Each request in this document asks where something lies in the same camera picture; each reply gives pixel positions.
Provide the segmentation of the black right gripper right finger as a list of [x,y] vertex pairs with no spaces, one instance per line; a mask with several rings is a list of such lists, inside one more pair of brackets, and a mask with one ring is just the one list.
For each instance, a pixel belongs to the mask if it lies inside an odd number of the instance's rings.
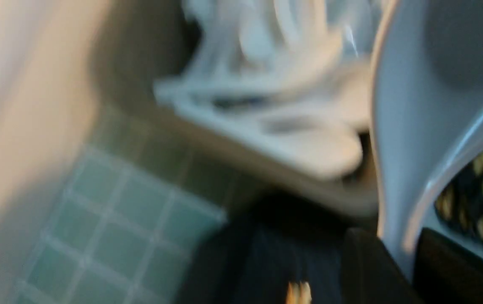
[[424,228],[412,283],[427,304],[483,304],[483,259]]

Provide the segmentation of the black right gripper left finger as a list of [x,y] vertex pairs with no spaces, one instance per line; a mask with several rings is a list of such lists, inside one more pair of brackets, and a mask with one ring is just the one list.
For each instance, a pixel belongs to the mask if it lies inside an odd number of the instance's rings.
[[344,304],[422,304],[382,241],[361,228],[346,231],[342,245]]

